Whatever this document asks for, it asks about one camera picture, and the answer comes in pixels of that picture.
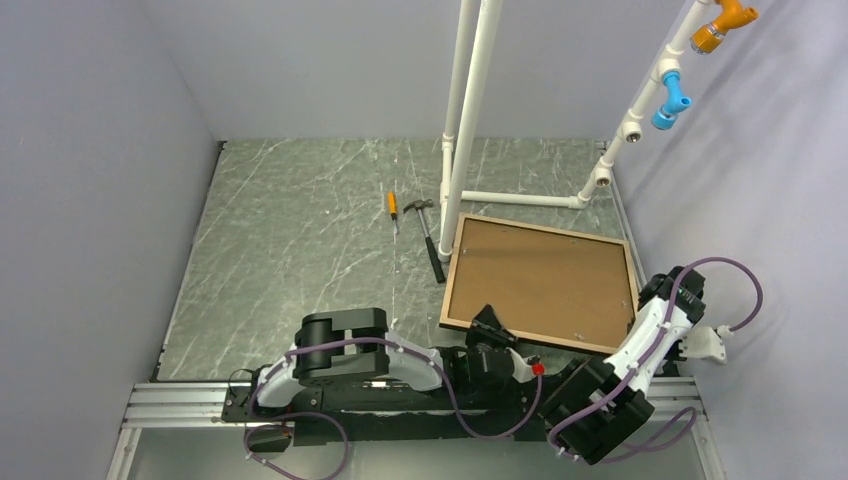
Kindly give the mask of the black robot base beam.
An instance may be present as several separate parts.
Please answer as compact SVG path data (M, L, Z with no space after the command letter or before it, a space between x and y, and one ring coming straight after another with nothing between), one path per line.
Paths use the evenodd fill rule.
M512 382L495 392L460 394L458 403L466 424L483 436L494 436L518 426L518 441L545 439L543 420L531 411L537 382ZM405 384L358 382L345 386L308 387L284 407L248 408L252 388L230 387L220 418L228 424L272 423L284 414L322 413L337 421L351 442L469 438L444 389L417 392Z

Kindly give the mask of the black wooden picture frame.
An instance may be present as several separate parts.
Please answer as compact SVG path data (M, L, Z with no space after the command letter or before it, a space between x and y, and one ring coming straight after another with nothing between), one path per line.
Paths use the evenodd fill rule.
M491 306L521 340L609 355L635 320L638 291L624 240L463 214L439 324L467 330Z

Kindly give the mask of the orange handled screwdriver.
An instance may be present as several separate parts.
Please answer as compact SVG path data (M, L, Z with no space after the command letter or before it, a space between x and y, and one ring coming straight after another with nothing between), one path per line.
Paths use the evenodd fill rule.
M399 234L398 208L396 195L393 191L389 191L387 194L387 204L389 215L392 220L393 235L397 236Z

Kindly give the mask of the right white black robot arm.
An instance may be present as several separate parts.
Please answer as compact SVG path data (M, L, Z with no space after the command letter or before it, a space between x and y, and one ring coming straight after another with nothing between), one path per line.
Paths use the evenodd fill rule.
M573 362L537 414L559 456L600 462L653 415L647 393L669 353L704 316L705 278L678 266L639 293L635 322L612 355Z

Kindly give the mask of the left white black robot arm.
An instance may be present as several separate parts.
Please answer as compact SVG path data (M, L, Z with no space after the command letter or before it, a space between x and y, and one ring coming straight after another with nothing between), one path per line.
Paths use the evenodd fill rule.
M389 326L381 308L311 314L303 319L289 351L259 370L247 404L261 419L272 420L308 387L381 378L425 394L495 391L545 372L538 358L522 357L516 343L490 305L473 318L464 344L454 347L423 347L403 338Z

